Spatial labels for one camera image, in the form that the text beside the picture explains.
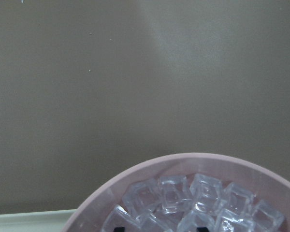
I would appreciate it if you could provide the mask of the clear ice cubes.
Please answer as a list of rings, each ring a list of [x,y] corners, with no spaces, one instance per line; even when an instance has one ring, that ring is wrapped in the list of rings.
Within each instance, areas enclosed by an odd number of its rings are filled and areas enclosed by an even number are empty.
[[[231,182],[195,174],[131,184],[103,232],[277,232],[284,215]]]

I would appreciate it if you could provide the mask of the pink bowl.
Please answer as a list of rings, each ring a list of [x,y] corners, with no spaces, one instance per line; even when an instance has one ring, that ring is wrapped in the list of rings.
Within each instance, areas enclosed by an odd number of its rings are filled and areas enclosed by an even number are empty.
[[[181,153],[139,163],[94,191],[72,214],[64,232],[98,232],[128,186],[152,177],[202,173],[234,181],[265,199],[285,216],[282,232],[290,232],[290,182],[251,162],[210,153]]]

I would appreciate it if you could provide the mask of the cream serving tray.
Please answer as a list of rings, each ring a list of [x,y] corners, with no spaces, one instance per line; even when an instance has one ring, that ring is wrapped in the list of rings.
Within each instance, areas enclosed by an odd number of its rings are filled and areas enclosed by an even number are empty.
[[[75,209],[2,214],[0,232],[59,232]]]

